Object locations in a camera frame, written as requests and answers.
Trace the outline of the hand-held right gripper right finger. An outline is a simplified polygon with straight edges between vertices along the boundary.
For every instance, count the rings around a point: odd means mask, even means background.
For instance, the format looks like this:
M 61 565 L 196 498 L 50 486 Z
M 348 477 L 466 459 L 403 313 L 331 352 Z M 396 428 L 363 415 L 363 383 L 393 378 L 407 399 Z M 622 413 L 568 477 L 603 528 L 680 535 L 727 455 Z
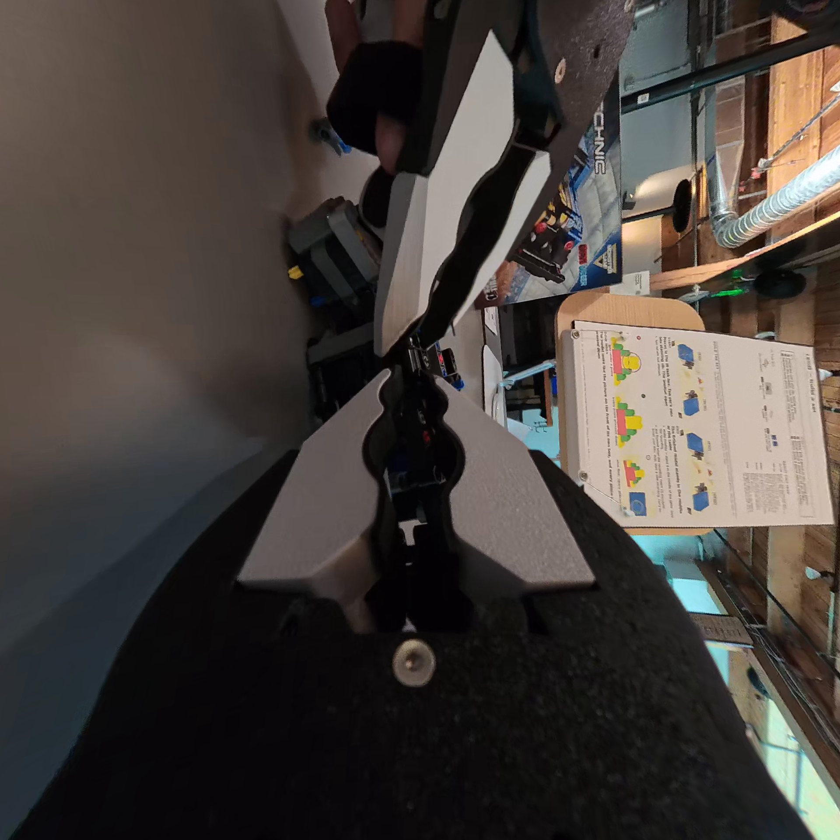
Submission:
M 439 378 L 440 423 L 455 438 L 458 476 L 448 492 L 466 595 L 589 589 L 595 576 L 525 444 Z

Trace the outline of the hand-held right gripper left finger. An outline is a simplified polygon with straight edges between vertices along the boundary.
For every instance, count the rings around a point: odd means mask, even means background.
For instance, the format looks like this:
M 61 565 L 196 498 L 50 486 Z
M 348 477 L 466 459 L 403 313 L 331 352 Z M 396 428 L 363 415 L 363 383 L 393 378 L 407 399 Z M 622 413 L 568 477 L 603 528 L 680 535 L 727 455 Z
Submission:
M 378 578 L 380 490 L 364 443 L 391 377 L 379 373 L 305 441 L 237 578 L 250 589 L 336 602 L 355 632 L 375 630 L 364 598 Z

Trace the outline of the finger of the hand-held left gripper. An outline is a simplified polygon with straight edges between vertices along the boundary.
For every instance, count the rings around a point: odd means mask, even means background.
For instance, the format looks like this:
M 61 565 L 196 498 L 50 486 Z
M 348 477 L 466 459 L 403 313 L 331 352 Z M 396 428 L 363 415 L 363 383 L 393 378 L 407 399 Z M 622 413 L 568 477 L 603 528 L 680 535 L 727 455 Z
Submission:
M 522 230 L 529 230 L 539 215 L 533 207 L 551 171 L 548 151 L 512 145 L 478 185 L 465 229 L 435 277 L 429 307 L 418 328 L 423 348 L 444 337 L 508 260 L 522 240 Z
M 424 163 L 395 177 L 374 310 L 374 351 L 396 353 L 423 324 L 435 342 L 464 314 L 511 244 L 504 234 L 520 183 L 514 73 L 493 29 L 467 50 L 453 39 Z

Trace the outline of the black lego technic model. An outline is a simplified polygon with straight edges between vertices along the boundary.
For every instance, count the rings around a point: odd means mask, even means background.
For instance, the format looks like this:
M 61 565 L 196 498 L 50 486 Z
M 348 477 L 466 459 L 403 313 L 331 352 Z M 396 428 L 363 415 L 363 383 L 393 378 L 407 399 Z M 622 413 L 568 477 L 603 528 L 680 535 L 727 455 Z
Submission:
M 443 426 L 445 399 L 439 348 L 400 339 L 386 356 L 375 352 L 375 298 L 382 261 L 384 206 L 364 197 L 325 201 L 288 228 L 294 262 L 290 277 L 307 289 L 310 304 L 329 322 L 307 349 L 313 411 L 322 424 L 349 418 L 345 409 L 379 374 L 371 391 L 374 418 L 361 433 L 362 477 L 374 480 L 372 524 L 360 537 L 374 582 L 364 599 L 382 629 L 401 619 L 418 630 L 463 632 L 474 606 L 459 584 L 460 559 L 448 512 L 449 485 L 463 457 Z

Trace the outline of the blue lego set box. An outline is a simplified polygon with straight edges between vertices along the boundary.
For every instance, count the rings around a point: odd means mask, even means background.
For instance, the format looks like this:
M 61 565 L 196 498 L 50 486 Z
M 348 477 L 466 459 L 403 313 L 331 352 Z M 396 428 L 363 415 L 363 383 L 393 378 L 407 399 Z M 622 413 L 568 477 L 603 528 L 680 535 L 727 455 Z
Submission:
M 621 109 L 615 75 L 541 215 L 475 301 L 499 308 L 623 278 Z

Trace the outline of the small grey blue lego piece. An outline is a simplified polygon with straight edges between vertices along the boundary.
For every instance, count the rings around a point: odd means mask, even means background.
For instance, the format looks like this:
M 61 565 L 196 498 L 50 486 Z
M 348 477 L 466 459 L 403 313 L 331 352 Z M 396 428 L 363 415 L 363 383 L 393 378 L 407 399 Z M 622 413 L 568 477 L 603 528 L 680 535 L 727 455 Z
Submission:
M 309 124 L 308 131 L 309 137 L 314 143 L 329 148 L 339 157 L 349 154 L 352 151 L 352 148 L 341 140 L 330 121 L 326 118 L 312 120 Z

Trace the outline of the person's left hand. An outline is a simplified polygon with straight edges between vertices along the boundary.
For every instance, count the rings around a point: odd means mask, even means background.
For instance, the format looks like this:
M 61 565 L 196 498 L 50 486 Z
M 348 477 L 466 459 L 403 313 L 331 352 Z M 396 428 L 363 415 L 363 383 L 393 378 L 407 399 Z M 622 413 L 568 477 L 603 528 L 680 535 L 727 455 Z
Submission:
M 360 215 L 383 235 L 392 187 L 421 97 L 428 2 L 324 4 L 339 77 L 327 117 L 342 142 L 379 164 L 364 186 Z

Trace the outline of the white flat device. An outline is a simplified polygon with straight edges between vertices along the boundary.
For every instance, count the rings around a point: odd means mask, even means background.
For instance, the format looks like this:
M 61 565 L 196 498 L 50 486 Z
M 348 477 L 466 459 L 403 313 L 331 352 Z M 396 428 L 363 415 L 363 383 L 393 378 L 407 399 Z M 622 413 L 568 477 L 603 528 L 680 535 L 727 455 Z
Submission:
M 484 412 L 498 425 L 509 430 L 507 392 L 513 385 L 528 378 L 522 371 L 513 375 L 503 374 L 501 363 L 488 344 L 482 347 L 482 404 Z

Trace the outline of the black metal beam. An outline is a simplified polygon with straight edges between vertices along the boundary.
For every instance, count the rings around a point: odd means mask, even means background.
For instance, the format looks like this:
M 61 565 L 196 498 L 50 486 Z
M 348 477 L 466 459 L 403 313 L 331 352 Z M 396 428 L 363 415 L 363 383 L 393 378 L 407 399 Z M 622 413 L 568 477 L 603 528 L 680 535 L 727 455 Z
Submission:
M 772 43 L 751 54 L 704 67 L 682 77 L 627 94 L 621 99 L 621 114 L 629 114 L 662 102 L 691 96 L 707 88 L 715 87 L 717 84 L 756 74 L 760 70 L 808 56 L 829 46 L 838 46 L 838 43 L 839 22 L 836 18 L 822 27 L 814 27 L 803 35 Z

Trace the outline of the plywood board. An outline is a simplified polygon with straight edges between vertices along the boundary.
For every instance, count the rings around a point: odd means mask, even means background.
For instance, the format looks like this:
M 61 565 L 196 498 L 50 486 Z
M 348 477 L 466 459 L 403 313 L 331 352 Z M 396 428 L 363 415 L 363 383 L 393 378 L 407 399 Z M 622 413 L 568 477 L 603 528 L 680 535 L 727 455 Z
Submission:
M 571 490 L 581 507 L 576 537 L 629 544 L 630 525 L 668 536 L 702 536 L 714 512 L 715 484 L 707 473 L 708 423 L 684 418 L 685 366 L 679 343 L 693 353 L 702 320 L 683 302 L 580 291 L 555 322 L 560 468 L 551 493 Z

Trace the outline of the printed instruction sheet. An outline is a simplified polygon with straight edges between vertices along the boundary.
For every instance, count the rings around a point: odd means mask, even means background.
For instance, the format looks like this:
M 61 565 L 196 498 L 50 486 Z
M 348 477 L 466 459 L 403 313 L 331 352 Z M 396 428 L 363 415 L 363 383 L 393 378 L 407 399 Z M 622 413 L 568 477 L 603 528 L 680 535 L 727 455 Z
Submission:
M 565 470 L 621 527 L 834 522 L 812 348 L 584 321 L 560 341 Z

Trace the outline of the silver flexible duct pipe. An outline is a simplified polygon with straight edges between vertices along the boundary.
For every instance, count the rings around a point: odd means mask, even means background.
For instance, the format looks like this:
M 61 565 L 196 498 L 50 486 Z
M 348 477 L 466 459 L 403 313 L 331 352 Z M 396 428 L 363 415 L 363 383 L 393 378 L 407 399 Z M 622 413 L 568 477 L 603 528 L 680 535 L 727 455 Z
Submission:
M 730 209 L 723 186 L 718 158 L 713 155 L 707 176 L 710 225 L 716 243 L 724 249 L 737 249 L 769 231 L 774 225 L 798 213 L 804 207 L 832 191 L 839 183 L 839 147 L 837 146 L 802 173 L 768 195 L 744 215 Z

